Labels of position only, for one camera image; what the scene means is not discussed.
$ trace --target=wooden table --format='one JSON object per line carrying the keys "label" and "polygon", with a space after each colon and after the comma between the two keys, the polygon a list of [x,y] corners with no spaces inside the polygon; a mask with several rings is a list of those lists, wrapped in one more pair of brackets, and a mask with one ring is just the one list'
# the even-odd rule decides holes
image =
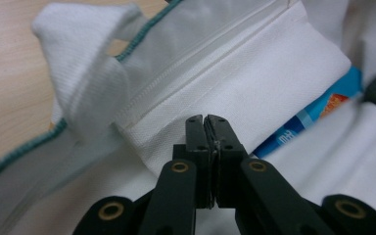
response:
{"label": "wooden table", "polygon": [[[0,0],[0,157],[45,132],[53,90],[48,68],[30,24],[51,1]],[[116,5],[128,0],[57,1]],[[134,0],[150,18],[164,0]]]}

